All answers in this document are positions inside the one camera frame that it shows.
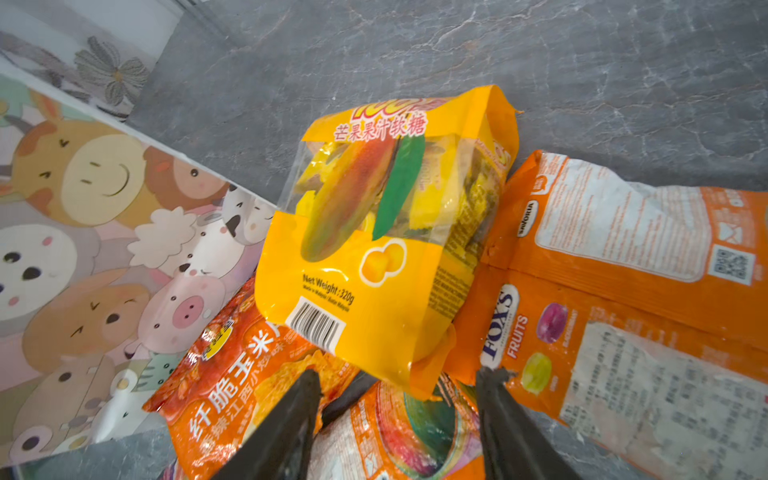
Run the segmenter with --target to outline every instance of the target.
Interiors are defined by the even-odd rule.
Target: green leaf
[[[404,137],[395,156],[392,173],[379,203],[376,223],[373,225],[373,239],[378,240],[395,224],[402,205],[419,177],[424,159],[426,140],[421,137]]]

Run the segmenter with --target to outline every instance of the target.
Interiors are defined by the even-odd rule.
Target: orange snack package
[[[505,187],[445,371],[511,370],[518,402],[659,478],[764,478],[766,205],[535,152]]]
[[[167,420],[179,464],[190,480],[211,478],[305,370],[319,374],[319,410],[359,372],[291,329],[268,323],[253,301],[253,284],[252,277],[144,404]],[[316,428],[321,426],[318,412]]]
[[[378,382],[315,438],[307,478],[484,478],[479,422],[474,389],[445,374],[426,401]]]

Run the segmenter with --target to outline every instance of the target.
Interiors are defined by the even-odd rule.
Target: barcode
[[[336,355],[336,345],[346,323],[321,309],[303,296],[299,298],[286,325],[321,349]]]
[[[751,285],[754,268],[754,253],[743,252],[722,245],[712,246],[710,275],[743,283],[744,285]]]

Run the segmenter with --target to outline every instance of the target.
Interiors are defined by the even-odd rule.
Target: yellow candy bag
[[[517,151],[495,86],[316,120],[266,239],[259,310],[427,399]]]

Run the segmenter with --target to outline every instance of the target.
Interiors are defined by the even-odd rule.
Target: purple candy
[[[565,330],[565,323],[568,321],[568,309],[560,303],[550,303],[547,308],[541,312],[541,318],[538,319],[536,327],[536,336],[546,343],[555,343]]]

